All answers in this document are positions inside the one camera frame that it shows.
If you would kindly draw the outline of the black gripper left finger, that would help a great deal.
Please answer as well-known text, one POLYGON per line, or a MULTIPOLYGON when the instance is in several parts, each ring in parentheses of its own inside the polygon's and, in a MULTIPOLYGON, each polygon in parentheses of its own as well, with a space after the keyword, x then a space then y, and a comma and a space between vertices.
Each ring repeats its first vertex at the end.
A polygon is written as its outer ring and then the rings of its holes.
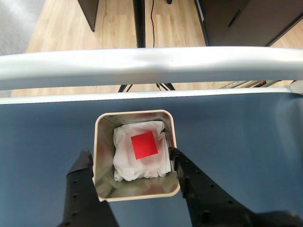
POLYGON ((107 201, 99 201, 93 183, 93 158, 83 149, 66 175, 64 212, 60 227, 117 227, 107 201))

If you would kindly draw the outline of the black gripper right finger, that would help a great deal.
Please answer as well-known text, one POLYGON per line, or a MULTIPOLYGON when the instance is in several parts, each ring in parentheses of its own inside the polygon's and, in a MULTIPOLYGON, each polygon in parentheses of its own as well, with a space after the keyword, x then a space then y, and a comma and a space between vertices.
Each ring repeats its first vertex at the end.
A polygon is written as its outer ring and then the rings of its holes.
POLYGON ((180 150, 169 158, 194 227, 301 227, 303 220, 288 211, 255 213, 239 203, 180 150))

